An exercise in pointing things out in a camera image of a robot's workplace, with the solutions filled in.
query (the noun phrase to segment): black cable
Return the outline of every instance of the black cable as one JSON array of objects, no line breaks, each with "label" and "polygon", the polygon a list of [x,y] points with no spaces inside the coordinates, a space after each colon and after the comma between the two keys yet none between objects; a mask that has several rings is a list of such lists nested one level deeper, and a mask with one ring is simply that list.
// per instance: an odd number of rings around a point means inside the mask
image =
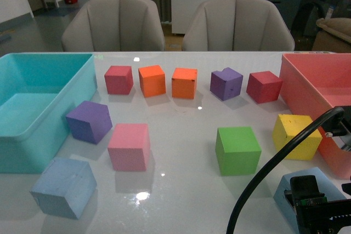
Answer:
[{"label": "black cable", "polygon": [[275,154],[253,177],[253,179],[248,183],[239,199],[237,200],[234,209],[230,215],[230,219],[227,227],[227,234],[232,234],[235,229],[235,225],[242,207],[256,189],[258,184],[268,175],[269,172],[273,170],[292,150],[295,149],[304,139],[306,139],[311,133],[317,130],[322,124],[330,120],[335,115],[344,114],[344,109],[342,107],[334,107],[327,112],[323,113],[300,133],[298,133],[293,139],[291,139],[277,154]]}]

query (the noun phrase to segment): yellow cube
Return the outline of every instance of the yellow cube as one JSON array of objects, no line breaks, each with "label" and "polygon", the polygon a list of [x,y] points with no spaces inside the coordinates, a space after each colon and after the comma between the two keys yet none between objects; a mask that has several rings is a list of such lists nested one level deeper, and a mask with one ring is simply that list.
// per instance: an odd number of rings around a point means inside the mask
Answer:
[{"label": "yellow cube", "polygon": [[[277,151],[280,151],[291,139],[293,139],[306,126],[311,124],[312,119],[307,115],[278,115],[273,129],[273,142]],[[287,159],[311,160],[322,140],[318,130],[311,133],[294,150],[289,153]]]}]

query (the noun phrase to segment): chair backrest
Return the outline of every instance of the chair backrest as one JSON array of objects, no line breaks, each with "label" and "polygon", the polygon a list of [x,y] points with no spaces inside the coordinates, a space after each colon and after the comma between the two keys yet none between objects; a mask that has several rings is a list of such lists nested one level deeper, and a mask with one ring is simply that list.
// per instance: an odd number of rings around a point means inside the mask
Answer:
[{"label": "chair backrest", "polygon": [[68,25],[66,52],[163,51],[157,6],[152,0],[91,0]]},{"label": "chair backrest", "polygon": [[209,0],[197,8],[184,51],[292,51],[294,40],[266,0]]}]

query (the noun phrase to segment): turquoise plastic bin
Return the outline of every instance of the turquoise plastic bin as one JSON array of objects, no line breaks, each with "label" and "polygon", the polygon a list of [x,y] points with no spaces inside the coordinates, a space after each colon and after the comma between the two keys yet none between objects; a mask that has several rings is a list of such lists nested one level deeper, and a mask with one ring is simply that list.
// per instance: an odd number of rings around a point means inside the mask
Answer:
[{"label": "turquoise plastic bin", "polygon": [[97,89],[93,54],[0,58],[0,173],[41,173],[69,134],[65,116]]}]

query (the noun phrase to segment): desk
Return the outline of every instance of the desk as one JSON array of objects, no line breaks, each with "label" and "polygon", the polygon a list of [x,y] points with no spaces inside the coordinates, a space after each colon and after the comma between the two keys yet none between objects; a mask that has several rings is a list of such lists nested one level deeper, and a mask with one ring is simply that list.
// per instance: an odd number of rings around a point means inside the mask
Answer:
[{"label": "desk", "polygon": [[[110,65],[132,66],[134,87],[129,95],[107,94],[104,73]],[[145,99],[138,68],[149,65],[160,65],[165,71],[167,93]],[[114,125],[148,123],[148,170],[112,169],[106,149],[112,130],[98,145],[69,135],[58,156],[88,161],[98,183],[82,217],[70,220],[43,214],[29,194],[39,175],[0,174],[0,233],[225,233],[234,204],[253,175],[220,175],[214,151],[217,128],[251,126],[262,148],[261,168],[276,153],[271,133],[277,115],[290,111],[281,99],[256,104],[246,94],[248,75],[266,70],[279,75],[280,65],[280,52],[96,53],[98,90],[92,100],[109,106]],[[176,67],[198,69],[194,100],[172,98]],[[220,101],[210,92],[211,72],[225,67],[243,74],[244,81],[240,96]],[[283,175],[315,166],[341,190],[346,181],[336,179],[318,153],[309,162],[283,161],[244,206],[236,233],[293,234],[273,195]]]}]

